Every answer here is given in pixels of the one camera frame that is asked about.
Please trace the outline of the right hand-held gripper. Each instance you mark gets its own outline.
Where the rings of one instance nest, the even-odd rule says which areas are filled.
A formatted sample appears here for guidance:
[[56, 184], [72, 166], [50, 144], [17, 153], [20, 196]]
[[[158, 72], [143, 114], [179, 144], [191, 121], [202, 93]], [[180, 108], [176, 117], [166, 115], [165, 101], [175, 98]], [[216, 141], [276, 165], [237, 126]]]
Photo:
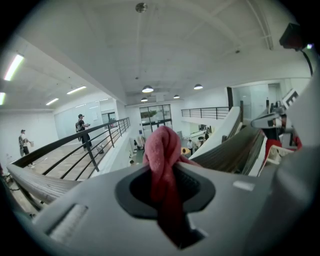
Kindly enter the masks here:
[[287, 117], [287, 110], [298, 96], [297, 91], [291, 89], [281, 100], [271, 104], [269, 113], [252, 120], [250, 125], [259, 129], [276, 128], [276, 135], [282, 147], [297, 147], [297, 143], [294, 142], [295, 129], [291, 120]]

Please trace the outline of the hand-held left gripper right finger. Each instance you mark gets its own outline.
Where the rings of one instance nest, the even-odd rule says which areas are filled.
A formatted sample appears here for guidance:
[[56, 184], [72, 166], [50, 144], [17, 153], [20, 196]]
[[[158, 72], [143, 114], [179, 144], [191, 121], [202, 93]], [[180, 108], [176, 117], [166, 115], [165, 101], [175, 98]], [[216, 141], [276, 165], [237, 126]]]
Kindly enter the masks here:
[[176, 256], [251, 256], [250, 232], [272, 193], [274, 168], [260, 176], [231, 174], [177, 163], [180, 171], [192, 171], [209, 179], [215, 196], [205, 209], [188, 214], [191, 223], [206, 235], [196, 244], [176, 250]]

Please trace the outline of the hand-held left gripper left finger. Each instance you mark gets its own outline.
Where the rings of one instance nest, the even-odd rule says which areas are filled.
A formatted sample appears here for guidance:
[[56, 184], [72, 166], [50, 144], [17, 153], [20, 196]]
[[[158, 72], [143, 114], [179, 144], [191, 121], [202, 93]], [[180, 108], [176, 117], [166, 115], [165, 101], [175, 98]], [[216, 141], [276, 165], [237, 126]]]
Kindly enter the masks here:
[[177, 247], [155, 220], [130, 216], [115, 196], [117, 183], [146, 171], [135, 165], [92, 177], [53, 201], [35, 218], [55, 248], [81, 256], [173, 256]]

